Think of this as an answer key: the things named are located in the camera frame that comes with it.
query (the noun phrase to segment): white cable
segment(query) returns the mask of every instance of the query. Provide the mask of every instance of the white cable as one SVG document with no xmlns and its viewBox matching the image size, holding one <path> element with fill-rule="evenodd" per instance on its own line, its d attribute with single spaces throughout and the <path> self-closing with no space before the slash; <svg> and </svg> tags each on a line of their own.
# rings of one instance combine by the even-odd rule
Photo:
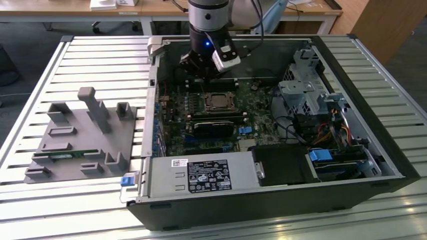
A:
<svg viewBox="0 0 427 240">
<path fill-rule="evenodd" d="M 16 96 L 16 95 L 31 95 L 32 93 L 15 93 L 15 94 L 7 94 L 7 95 L 0 95 L 0 98 L 1 97 L 9 97 L 9 96 Z"/>
</svg>

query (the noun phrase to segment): wooden desk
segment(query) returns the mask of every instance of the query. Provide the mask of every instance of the wooden desk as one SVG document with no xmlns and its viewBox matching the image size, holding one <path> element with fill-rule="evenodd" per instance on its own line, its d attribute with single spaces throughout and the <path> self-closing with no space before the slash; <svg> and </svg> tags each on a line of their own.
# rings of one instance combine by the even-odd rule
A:
<svg viewBox="0 0 427 240">
<path fill-rule="evenodd" d="M 187 0 L 176 0 L 184 7 L 188 7 Z M 296 6 L 299 12 L 292 9 L 286 9 L 280 18 L 282 22 L 320 22 L 318 34 L 328 34 L 332 28 L 336 17 L 343 14 L 342 10 L 335 10 L 330 7 L 324 0 L 315 0 L 314 3 L 300 4 Z M 140 15 L 143 30 L 148 31 L 151 24 L 155 21 L 188 21 L 188 14 L 182 12 L 170 0 L 143 0 Z"/>
<path fill-rule="evenodd" d="M 136 6 L 119 6 L 117 9 L 91 11 L 91 0 L 0 0 L 0 16 L 121 16 L 139 15 L 143 1 Z"/>
<path fill-rule="evenodd" d="M 0 0 L 0 22 L 139 22 L 143 1 L 136 6 L 91 11 L 91 0 Z"/>
<path fill-rule="evenodd" d="M 89 0 L 0 0 L 0 22 L 119 22 L 139 21 L 144 35 L 152 35 L 152 22 L 188 21 L 170 0 L 139 0 L 136 6 L 117 6 L 117 9 L 91 11 Z M 187 0 L 178 0 L 187 7 Z M 328 34 L 336 17 L 343 13 L 334 10 L 324 0 L 314 4 L 286 9 L 280 21 L 322 22 L 319 34 Z"/>
</svg>

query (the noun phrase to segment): white box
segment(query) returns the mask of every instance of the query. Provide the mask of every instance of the white box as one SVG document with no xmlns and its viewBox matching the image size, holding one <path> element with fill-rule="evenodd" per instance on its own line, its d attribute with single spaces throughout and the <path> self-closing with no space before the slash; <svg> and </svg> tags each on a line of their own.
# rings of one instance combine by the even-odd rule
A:
<svg viewBox="0 0 427 240">
<path fill-rule="evenodd" d="M 135 6 L 139 0 L 116 0 L 117 5 L 121 6 Z"/>
<path fill-rule="evenodd" d="M 117 9 L 116 0 L 91 0 L 91 11 Z"/>
</svg>

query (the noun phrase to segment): blue tab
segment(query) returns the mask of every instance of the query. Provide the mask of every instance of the blue tab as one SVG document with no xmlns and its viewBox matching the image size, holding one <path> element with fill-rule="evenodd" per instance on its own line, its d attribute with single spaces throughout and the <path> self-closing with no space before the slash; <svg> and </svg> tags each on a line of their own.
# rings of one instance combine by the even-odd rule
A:
<svg viewBox="0 0 427 240">
<path fill-rule="evenodd" d="M 239 127 L 239 134 L 250 134 L 252 132 L 252 127 Z"/>
<path fill-rule="evenodd" d="M 250 134 L 252 132 L 252 127 L 251 126 L 247 126 L 246 128 L 244 128 L 244 133 L 246 134 Z"/>
<path fill-rule="evenodd" d="M 129 187 L 135 185 L 135 177 L 133 176 L 123 176 L 120 181 L 121 187 Z"/>
<path fill-rule="evenodd" d="M 316 149 L 308 153 L 311 161 L 330 161 L 332 160 L 332 156 L 330 150 L 327 149 Z"/>
</svg>

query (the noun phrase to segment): aluminum table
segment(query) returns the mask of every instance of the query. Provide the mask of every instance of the aluminum table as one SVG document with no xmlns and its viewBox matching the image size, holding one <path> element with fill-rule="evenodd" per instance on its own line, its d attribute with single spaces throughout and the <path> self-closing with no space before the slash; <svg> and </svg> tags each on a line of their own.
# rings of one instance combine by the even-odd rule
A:
<svg viewBox="0 0 427 240">
<path fill-rule="evenodd" d="M 151 64 L 147 36 L 75 37 L 59 44 L 0 149 L 1 239 L 370 240 L 427 237 L 427 115 L 358 39 L 322 36 L 422 179 L 352 209 L 149 231 L 120 202 L 120 177 L 24 184 L 51 103 L 79 109 L 80 87 L 95 87 L 107 107 L 137 107 L 131 170 L 140 168 Z M 339 87 L 330 75 L 334 90 Z"/>
</svg>

